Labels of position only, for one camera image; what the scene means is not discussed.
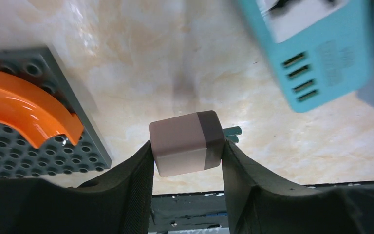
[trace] beige marble table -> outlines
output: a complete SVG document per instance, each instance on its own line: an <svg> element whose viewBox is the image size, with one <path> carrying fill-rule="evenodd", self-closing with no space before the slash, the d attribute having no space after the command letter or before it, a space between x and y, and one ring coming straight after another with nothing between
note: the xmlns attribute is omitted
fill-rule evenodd
<svg viewBox="0 0 374 234"><path fill-rule="evenodd" d="M232 0L0 0L0 49L47 45L113 165L148 124L215 110L238 146L301 184L374 180L374 109L354 93L294 113ZM96 172L46 177L77 186ZM161 178L154 194L223 189L221 167Z"/></svg>

